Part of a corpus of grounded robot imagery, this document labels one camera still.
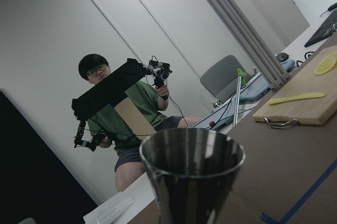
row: computer mouse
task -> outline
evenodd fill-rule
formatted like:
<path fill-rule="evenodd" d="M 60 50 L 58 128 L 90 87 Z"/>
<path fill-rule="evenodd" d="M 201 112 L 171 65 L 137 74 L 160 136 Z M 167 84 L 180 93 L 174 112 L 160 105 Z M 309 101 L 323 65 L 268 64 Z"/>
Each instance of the computer mouse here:
<path fill-rule="evenodd" d="M 284 62 L 289 58 L 289 55 L 287 53 L 281 52 L 276 56 L 276 58 L 279 62 Z"/>

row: black keyboard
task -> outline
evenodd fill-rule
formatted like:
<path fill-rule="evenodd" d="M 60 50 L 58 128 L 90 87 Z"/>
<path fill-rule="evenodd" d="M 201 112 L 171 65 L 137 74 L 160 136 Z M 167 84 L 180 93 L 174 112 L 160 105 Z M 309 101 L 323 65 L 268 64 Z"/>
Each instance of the black keyboard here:
<path fill-rule="evenodd" d="M 325 19 L 322 25 L 316 30 L 312 37 L 304 45 L 305 48 L 318 43 L 330 36 L 337 29 L 337 9 L 331 12 L 331 14 Z"/>

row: brown table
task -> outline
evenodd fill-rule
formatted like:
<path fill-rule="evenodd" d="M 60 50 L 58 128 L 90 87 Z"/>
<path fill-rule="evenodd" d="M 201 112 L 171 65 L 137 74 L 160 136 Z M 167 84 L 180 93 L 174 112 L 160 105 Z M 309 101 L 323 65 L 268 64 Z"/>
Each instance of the brown table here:
<path fill-rule="evenodd" d="M 336 44 L 334 34 L 292 74 L 320 50 Z M 255 122 L 252 115 L 274 94 L 269 92 L 227 133 L 242 144 L 246 160 L 217 223 L 266 223 L 261 220 L 263 213 L 279 223 L 337 159 L 336 112 L 323 125 L 272 128 Z M 129 223 L 157 223 L 159 215 L 152 201 Z M 337 169 L 286 223 L 337 223 Z"/>

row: man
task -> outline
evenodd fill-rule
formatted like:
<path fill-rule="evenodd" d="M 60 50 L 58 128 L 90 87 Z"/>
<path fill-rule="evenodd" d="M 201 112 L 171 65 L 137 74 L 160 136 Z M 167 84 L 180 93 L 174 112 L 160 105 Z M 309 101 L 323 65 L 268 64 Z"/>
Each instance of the man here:
<path fill-rule="evenodd" d="M 104 80 L 111 70 L 103 56 L 88 54 L 78 64 L 78 72 L 86 81 L 96 85 Z M 168 107 L 169 99 L 164 100 L 162 97 L 169 92 L 165 85 L 153 88 L 139 81 L 125 93 L 156 131 L 191 127 L 201 120 L 200 117 L 167 117 L 160 113 L 159 111 L 165 111 Z M 100 147 L 108 148 L 115 143 L 114 149 L 118 154 L 115 166 L 116 188 L 118 191 L 125 190 L 145 172 L 139 153 L 141 140 L 134 135 L 111 105 L 93 115 L 88 120 L 88 125 L 92 136 L 101 130 L 107 133 L 108 136 L 101 142 Z"/>

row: black hair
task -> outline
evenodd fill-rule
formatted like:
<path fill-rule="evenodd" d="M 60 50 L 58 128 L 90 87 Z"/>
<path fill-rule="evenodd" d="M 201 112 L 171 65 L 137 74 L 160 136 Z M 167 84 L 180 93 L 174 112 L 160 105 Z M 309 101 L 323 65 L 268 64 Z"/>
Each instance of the black hair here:
<path fill-rule="evenodd" d="M 89 70 L 99 65 L 103 65 L 103 64 L 109 66 L 109 63 L 103 56 L 99 54 L 88 54 L 84 56 L 79 62 L 78 73 L 80 74 L 82 78 L 84 78 L 85 80 L 88 80 L 88 76 L 86 75 L 86 73 Z"/>

